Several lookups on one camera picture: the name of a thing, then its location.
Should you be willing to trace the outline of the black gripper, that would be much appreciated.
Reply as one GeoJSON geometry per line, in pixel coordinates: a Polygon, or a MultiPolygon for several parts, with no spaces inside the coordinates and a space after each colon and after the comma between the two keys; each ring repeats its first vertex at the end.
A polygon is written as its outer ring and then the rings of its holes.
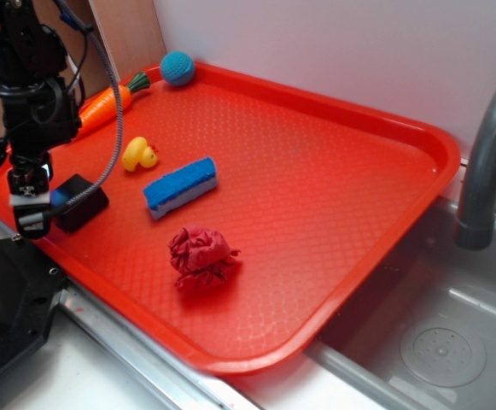
{"type": "Polygon", "coordinates": [[[67,144],[80,128],[74,92],[61,76],[27,87],[0,84],[4,134],[0,166],[30,172],[50,162],[50,150],[67,144]]]}

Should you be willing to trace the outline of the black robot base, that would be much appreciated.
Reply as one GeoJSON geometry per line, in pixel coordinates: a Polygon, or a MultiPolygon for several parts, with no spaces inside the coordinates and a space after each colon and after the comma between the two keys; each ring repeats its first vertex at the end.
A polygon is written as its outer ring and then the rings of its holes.
{"type": "Polygon", "coordinates": [[[0,239],[0,377],[48,340],[62,268],[26,239],[0,239]]]}

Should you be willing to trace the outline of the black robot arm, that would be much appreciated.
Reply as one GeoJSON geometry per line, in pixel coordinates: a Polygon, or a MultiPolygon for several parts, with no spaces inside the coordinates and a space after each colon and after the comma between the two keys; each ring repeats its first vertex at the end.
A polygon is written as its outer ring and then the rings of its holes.
{"type": "Polygon", "coordinates": [[[40,166],[49,150],[76,137],[81,120],[73,90],[61,73],[67,52],[42,24],[30,1],[0,1],[0,101],[5,160],[40,166]]]}

